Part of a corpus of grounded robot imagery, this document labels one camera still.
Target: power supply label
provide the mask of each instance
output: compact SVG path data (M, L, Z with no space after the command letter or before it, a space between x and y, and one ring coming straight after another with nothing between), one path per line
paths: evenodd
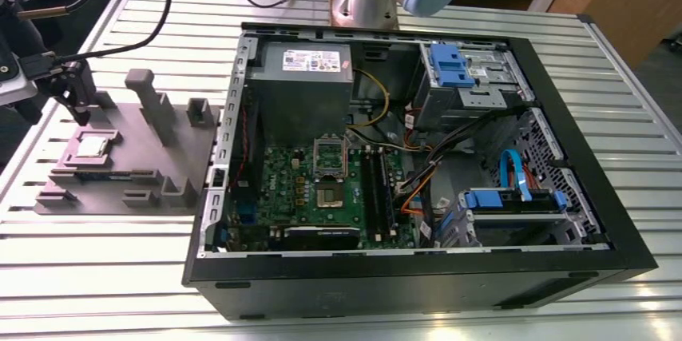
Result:
M341 56L337 51L284 51L283 70L305 72L340 72Z

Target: yellow cable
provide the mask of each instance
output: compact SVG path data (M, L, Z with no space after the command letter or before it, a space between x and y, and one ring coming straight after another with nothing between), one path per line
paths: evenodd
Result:
M407 206L409 205L409 202L412 201L412 199L415 198L416 196L416 193L419 193L419 191L421 190L421 188L424 188L424 185L425 183L428 182L428 180L433 177L433 174L436 173L436 169L433 169L431 171L431 173L428 174L428 176L424 178L424 180L419 183L419 185L416 186L415 188L415 191L412 192L412 194L409 195L409 197L407 198L407 200L404 201L403 203L403 206L400 207L400 212L404 212L404 210L407 209Z
M348 127L351 128L360 128L360 127L367 127L369 125L372 125L373 123L376 123L379 120L383 119L383 117L385 116L385 113L388 113L388 102L389 102L389 96L391 94L388 93L388 90L385 89L385 86L381 84L381 82L373 77L373 75L371 75L367 71L364 71L363 69L359 69L359 68L355 68L353 69L355 71L357 71L359 73L361 73L364 76L367 76L369 78L371 81L373 81L373 84L376 84L376 86L381 89L381 92L383 92L383 111L381 113L379 114L379 116L376 116L372 120L369 121L365 121L363 123L357 123L357 124L351 124L348 125Z

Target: connector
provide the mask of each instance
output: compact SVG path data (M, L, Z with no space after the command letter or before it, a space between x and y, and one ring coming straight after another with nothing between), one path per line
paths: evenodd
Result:
M29 81L54 75L64 70L60 65L54 64L54 59L53 52L44 52L18 59L18 65Z

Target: green motherboard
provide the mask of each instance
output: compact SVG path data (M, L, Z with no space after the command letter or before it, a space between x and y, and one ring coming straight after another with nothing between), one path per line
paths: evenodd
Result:
M360 229L359 248L413 248L415 230L411 217L391 224L389 236L372 236L367 225L360 149L267 147L257 201L256 224L265 226L324 225ZM396 151L380 155L387 177L393 184L404 179L401 157ZM319 169L343 169L344 177L323 176Z

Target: sticker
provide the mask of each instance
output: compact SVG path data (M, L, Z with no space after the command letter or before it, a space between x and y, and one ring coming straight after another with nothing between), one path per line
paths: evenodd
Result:
M284 71L340 72L341 56L337 51L284 51Z
M420 232L424 234L425 238L431 238L431 227L425 223L425 221L421 221L421 225L419 226Z
M404 127L407 129L415 128L415 117L412 115L404 115Z
M437 209L444 209L448 206L449 206L449 200L447 198L441 197L436 204Z
M483 76L483 77L488 76L484 69L475 69L475 68L468 69L468 74L471 76Z

